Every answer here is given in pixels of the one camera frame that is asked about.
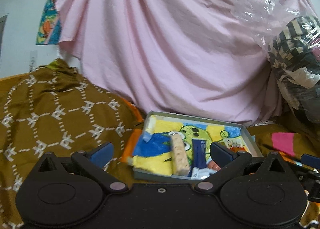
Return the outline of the light blue candy pack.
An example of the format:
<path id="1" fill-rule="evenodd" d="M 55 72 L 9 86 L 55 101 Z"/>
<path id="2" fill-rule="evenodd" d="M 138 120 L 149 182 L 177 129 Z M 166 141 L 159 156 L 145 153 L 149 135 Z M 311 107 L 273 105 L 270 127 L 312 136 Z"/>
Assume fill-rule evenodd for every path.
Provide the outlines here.
<path id="1" fill-rule="evenodd" d="M 215 174 L 221 170 L 221 167 L 213 160 L 207 163 L 207 167 L 200 169 L 200 179 L 208 178 L 210 175 Z"/>

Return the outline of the dark blue long snack pack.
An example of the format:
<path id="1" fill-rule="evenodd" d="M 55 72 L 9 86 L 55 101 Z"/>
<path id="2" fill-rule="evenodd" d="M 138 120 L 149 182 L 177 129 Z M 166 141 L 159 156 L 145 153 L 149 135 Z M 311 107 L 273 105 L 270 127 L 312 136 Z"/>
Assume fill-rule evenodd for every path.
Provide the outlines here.
<path id="1" fill-rule="evenodd" d="M 206 162 L 206 141 L 200 139 L 193 139 L 193 169 L 191 177 L 193 179 L 200 179 L 200 169 L 207 167 Z"/>

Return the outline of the long beige wafer pack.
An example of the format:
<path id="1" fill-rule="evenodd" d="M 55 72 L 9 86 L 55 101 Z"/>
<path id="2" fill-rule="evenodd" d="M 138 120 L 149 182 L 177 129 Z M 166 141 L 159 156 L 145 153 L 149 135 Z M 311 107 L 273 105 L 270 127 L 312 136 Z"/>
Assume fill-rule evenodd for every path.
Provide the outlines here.
<path id="1" fill-rule="evenodd" d="M 170 144 L 173 174 L 179 176 L 188 176 L 190 172 L 190 165 L 181 135 L 177 132 L 173 132 L 170 135 Z"/>

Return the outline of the colourful cartoon bedspread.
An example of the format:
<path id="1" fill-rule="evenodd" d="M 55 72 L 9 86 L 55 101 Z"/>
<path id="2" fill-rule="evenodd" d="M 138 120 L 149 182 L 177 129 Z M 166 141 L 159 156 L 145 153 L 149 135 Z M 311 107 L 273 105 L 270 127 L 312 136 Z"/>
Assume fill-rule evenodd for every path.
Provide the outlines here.
<path id="1" fill-rule="evenodd" d="M 281 116 L 272 117 L 271 121 L 262 121 L 248 128 L 253 135 L 259 150 L 266 155 L 271 150 L 279 151 L 283 158 L 298 164 L 301 156 L 306 153 L 319 157 L 319 124 L 312 124 L 307 119 L 301 122 L 290 110 L 286 109 Z M 120 162 L 127 163 L 132 157 L 144 125 L 144 120 L 133 129 Z M 304 228 L 319 228 L 319 203 L 309 204 L 301 220 Z"/>

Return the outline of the brown PF patterned quilt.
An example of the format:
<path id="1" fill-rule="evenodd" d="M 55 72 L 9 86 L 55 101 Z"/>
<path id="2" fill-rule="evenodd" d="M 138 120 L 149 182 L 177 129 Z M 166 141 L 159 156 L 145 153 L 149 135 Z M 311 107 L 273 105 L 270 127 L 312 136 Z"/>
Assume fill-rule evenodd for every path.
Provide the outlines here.
<path id="1" fill-rule="evenodd" d="M 109 142 L 114 154 L 105 171 L 131 184 L 132 170 L 120 158 L 139 117 L 135 105 L 61 59 L 1 82 L 1 228 L 22 227 L 16 193 L 46 152 L 67 157 Z"/>

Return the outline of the pink hanging sheet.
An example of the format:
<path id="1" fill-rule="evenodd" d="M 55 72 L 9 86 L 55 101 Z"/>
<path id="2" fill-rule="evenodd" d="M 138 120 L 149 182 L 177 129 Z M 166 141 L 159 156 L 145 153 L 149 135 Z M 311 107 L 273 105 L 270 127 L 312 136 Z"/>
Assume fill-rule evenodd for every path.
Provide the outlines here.
<path id="1" fill-rule="evenodd" d="M 246 125 L 281 112 L 266 56 L 232 13 L 241 0 L 57 0 L 60 47 L 140 109 Z M 277 0 L 314 13 L 310 0 Z"/>

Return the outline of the clear bag of clothes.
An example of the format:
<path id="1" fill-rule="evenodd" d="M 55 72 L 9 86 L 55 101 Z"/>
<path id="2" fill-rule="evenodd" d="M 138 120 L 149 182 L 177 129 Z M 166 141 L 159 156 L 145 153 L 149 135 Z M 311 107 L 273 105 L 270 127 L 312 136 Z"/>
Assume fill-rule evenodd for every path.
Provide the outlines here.
<path id="1" fill-rule="evenodd" d="M 240 0 L 231 13 L 266 53 L 291 111 L 319 124 L 319 18 L 277 0 Z"/>

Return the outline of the wooden bed frame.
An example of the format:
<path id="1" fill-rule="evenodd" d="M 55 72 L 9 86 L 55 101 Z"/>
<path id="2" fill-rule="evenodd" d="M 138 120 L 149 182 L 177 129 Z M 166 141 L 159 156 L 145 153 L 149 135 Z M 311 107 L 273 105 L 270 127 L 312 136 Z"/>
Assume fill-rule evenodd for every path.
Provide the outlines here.
<path id="1" fill-rule="evenodd" d="M 18 75 L 12 75 L 7 76 L 4 78 L 0 78 L 0 82 L 10 81 L 10 80 L 21 80 L 22 78 L 25 78 L 28 75 L 28 73 L 18 74 Z"/>

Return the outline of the white wall socket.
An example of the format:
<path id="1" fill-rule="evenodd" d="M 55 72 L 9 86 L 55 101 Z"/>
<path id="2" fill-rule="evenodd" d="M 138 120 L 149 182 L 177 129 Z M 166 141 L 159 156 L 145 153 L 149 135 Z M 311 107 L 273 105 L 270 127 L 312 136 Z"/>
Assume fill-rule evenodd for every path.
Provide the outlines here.
<path id="1" fill-rule="evenodd" d="M 30 51 L 29 53 L 29 72 L 33 72 L 36 68 L 37 51 Z"/>

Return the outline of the colourful wall poster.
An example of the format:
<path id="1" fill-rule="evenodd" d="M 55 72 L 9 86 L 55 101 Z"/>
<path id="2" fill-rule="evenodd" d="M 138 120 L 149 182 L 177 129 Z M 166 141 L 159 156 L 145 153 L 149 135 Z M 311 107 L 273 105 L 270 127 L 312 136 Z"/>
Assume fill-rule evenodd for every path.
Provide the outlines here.
<path id="1" fill-rule="evenodd" d="M 56 10 L 57 0 L 46 0 L 42 12 L 36 45 L 57 45 L 61 33 L 61 23 Z"/>

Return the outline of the grey wall cabinet door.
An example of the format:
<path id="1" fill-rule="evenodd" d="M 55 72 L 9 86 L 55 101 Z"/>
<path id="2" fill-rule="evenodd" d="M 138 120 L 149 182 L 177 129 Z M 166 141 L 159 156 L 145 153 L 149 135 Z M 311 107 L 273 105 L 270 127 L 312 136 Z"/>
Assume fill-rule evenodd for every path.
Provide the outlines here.
<path id="1" fill-rule="evenodd" d="M 7 21 L 7 15 L 0 17 L 0 50 L 1 50 L 1 46 L 2 46 L 2 40 L 3 40 L 3 34 L 4 34 L 6 21 Z"/>

